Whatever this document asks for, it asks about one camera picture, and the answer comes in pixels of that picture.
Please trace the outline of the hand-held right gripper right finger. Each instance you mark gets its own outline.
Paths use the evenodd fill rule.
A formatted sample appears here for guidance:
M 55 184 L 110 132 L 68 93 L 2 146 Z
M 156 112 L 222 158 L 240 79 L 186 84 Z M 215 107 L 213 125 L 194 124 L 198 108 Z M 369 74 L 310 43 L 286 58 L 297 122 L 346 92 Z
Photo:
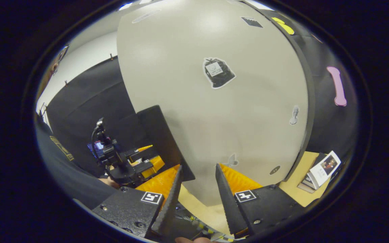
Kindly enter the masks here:
M 277 185 L 233 193 L 225 166 L 216 165 L 215 178 L 231 234 L 235 237 L 269 237 L 292 225 L 304 207 Z

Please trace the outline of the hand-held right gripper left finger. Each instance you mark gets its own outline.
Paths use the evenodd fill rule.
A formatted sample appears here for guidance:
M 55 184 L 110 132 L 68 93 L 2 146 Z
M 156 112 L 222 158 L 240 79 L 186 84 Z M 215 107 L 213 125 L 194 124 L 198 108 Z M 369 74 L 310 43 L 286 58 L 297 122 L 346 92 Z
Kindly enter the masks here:
M 183 167 L 176 165 L 157 176 L 168 183 L 162 185 L 168 189 L 167 195 L 153 189 L 121 187 L 93 212 L 124 233 L 140 238 L 165 236 L 172 227 L 183 177 Z

